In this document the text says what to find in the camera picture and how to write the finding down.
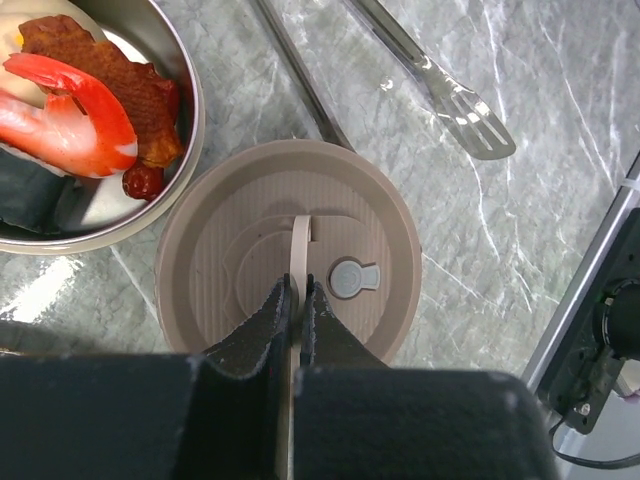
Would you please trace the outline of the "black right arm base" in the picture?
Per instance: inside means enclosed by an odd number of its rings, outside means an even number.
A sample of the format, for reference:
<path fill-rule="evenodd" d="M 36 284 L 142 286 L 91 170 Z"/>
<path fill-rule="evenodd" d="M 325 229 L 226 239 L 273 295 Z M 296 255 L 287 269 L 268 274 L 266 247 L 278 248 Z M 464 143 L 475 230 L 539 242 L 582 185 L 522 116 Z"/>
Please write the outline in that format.
<path fill-rule="evenodd" d="M 624 363 L 639 358 L 639 210 L 631 210 L 542 377 L 538 397 L 590 433 Z"/>

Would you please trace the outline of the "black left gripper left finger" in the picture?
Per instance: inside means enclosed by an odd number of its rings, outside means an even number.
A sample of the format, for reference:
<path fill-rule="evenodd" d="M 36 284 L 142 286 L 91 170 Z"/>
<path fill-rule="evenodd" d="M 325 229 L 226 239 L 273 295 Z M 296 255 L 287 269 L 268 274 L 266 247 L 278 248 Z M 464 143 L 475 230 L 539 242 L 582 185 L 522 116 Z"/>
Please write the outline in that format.
<path fill-rule="evenodd" d="M 293 290 L 202 353 L 1 360 L 5 479 L 284 479 Z"/>

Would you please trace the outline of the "orange shrimp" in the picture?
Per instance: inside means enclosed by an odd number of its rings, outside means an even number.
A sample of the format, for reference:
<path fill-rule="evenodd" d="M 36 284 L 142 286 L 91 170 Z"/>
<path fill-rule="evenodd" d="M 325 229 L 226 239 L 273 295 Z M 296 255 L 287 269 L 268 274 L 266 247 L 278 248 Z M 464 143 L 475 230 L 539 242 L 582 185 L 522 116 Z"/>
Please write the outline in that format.
<path fill-rule="evenodd" d="M 126 111 L 97 78 L 58 60 L 15 53 L 6 71 L 54 89 L 42 108 L 1 93 L 1 142 L 66 173 L 104 178 L 122 173 L 138 157 Z"/>

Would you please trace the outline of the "brown round lid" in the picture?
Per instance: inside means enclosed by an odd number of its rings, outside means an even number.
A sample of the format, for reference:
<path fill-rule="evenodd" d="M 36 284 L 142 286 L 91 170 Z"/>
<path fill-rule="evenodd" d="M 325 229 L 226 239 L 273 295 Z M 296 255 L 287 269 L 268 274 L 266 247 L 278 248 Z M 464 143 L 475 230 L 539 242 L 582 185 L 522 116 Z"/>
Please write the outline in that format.
<path fill-rule="evenodd" d="M 326 143 L 289 140 L 247 150 L 199 179 L 170 215 L 159 251 L 167 241 L 231 242 L 284 231 L 291 234 L 289 270 L 279 279 L 288 278 L 293 290 L 288 479 L 295 477 L 294 381 L 301 366 L 303 317 L 308 288 L 318 282 L 308 270 L 311 242 L 320 238 L 326 251 L 336 254 L 348 234 L 358 239 L 418 238 L 398 192 L 370 162 Z M 380 279 L 377 266 L 342 260 L 332 267 L 329 285 L 336 297 L 347 300 L 363 289 L 377 289 Z"/>

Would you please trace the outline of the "silver metal tongs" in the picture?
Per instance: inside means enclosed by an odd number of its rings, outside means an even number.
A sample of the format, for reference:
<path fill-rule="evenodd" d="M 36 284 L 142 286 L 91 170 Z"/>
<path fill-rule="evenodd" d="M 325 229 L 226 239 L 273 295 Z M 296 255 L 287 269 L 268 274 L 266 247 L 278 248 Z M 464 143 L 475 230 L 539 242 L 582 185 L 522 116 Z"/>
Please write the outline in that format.
<path fill-rule="evenodd" d="M 324 104 L 319 88 L 273 4 L 254 1 L 252 7 L 278 49 L 323 140 L 351 150 L 353 146 Z M 471 157 L 499 160 L 515 153 L 515 141 L 491 108 L 476 92 L 460 84 L 431 59 L 380 2 L 352 1 L 350 8 L 426 91 L 435 115 Z"/>

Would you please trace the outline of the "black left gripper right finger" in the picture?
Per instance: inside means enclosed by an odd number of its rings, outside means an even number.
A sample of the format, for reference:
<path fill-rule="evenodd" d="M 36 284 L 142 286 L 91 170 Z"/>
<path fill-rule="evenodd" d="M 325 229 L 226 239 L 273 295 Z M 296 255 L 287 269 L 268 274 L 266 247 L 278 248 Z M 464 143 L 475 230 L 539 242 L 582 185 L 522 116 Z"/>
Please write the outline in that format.
<path fill-rule="evenodd" d="M 294 381 L 298 479 L 554 479 L 526 385 L 498 371 L 392 368 L 307 291 Z"/>

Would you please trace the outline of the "white black sushi piece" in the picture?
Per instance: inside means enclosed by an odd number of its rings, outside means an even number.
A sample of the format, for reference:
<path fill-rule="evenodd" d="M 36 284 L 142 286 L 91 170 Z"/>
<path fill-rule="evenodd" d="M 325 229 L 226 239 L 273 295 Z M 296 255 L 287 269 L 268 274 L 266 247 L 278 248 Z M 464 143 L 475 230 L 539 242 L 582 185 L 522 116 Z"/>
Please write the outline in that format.
<path fill-rule="evenodd" d="M 1 152 L 1 236 L 57 239 L 80 229 L 98 182 L 58 175 Z"/>

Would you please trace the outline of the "dark red meat piece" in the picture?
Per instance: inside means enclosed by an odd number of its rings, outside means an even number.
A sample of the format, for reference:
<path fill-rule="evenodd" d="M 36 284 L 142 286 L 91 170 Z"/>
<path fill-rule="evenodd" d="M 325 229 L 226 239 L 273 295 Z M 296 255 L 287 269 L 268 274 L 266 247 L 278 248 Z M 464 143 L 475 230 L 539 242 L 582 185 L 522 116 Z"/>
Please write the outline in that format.
<path fill-rule="evenodd" d="M 164 170 L 136 163 L 124 173 L 122 187 L 130 198 L 152 201 L 164 189 Z"/>

